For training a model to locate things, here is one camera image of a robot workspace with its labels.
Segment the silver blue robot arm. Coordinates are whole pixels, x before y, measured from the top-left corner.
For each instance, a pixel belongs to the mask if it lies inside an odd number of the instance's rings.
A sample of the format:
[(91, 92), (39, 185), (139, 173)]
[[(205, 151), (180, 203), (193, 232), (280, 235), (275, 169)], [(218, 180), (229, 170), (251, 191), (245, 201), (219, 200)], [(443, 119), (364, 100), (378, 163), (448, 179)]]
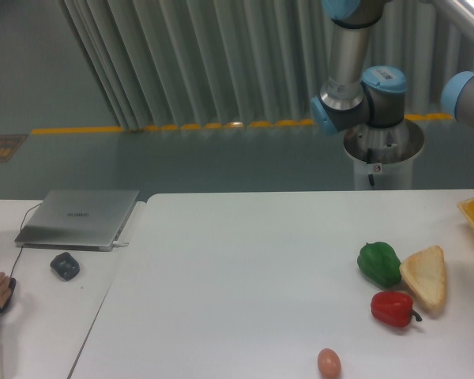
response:
[[(406, 78), (392, 66), (362, 71), (371, 28), (391, 1), (321, 1), (334, 23), (328, 79), (311, 100), (316, 123), (327, 134), (349, 129), (344, 149), (354, 159), (355, 187), (369, 190), (410, 188), (412, 161), (424, 146), (423, 131), (405, 119)], [(432, 1), (462, 30), (474, 35), (470, 1)], [(442, 91), (443, 110), (474, 130), (474, 73), (452, 77)], [(474, 211), (459, 205), (474, 227)]]

